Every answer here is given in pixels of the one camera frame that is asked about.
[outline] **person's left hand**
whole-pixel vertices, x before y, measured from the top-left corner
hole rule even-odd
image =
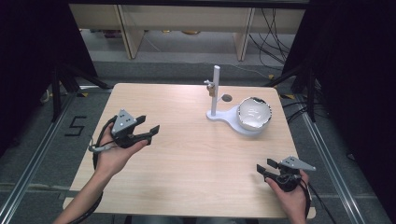
[[[108,142],[111,142],[113,138],[111,137],[110,130],[114,123],[107,126],[102,140],[100,142],[101,146]],[[125,166],[126,162],[140,149],[142,149],[148,143],[147,140],[137,142],[131,147],[122,148],[116,146],[115,143],[110,143],[107,146],[114,146],[109,150],[102,151],[99,154],[96,173],[113,176],[117,174]]]

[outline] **forearm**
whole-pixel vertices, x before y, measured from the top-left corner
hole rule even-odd
[[[69,223],[88,211],[100,197],[111,177],[111,175],[100,173],[93,174],[84,188],[82,188],[78,195],[67,205],[53,223]]]

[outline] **white stand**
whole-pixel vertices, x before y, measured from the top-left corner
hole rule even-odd
[[[228,111],[217,111],[217,103],[218,103],[218,91],[219,91],[219,70],[220,67],[215,65],[214,74],[213,74],[213,82],[206,81],[206,84],[214,85],[215,88],[215,96],[212,97],[212,107],[210,110],[206,112],[206,117],[212,121],[223,121],[228,123],[236,132],[241,133],[246,136],[255,136],[260,134],[262,131],[253,132],[250,130],[244,129],[238,121],[238,117],[236,116],[236,111],[239,105],[234,106]]]

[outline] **table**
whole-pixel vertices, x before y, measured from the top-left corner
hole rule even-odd
[[[205,113],[211,97],[206,86],[117,84],[93,135],[124,108],[132,116],[146,115],[134,133],[160,124],[152,144],[139,151],[115,175],[104,192],[98,213],[186,217],[285,217],[275,194],[256,172],[256,164],[297,156],[275,89],[220,86],[219,101],[228,110],[245,98],[257,96],[273,111],[268,127],[257,137],[246,137]],[[93,173],[87,150],[70,190],[80,190]],[[67,206],[72,198],[66,198]],[[315,216],[311,207],[309,217]]]

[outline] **stand base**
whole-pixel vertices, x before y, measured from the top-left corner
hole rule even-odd
[[[211,115],[211,111],[208,110],[206,112],[206,117],[209,120],[212,121],[223,121],[228,123],[234,131],[236,131],[237,133],[241,133],[245,136],[257,136],[260,133],[262,133],[261,131],[257,131],[257,132],[253,132],[253,131],[249,131],[244,129],[238,122],[238,119],[236,117],[236,110],[238,109],[238,105],[234,106],[233,108],[231,108],[230,110],[227,111],[216,111],[216,115],[212,116]]]

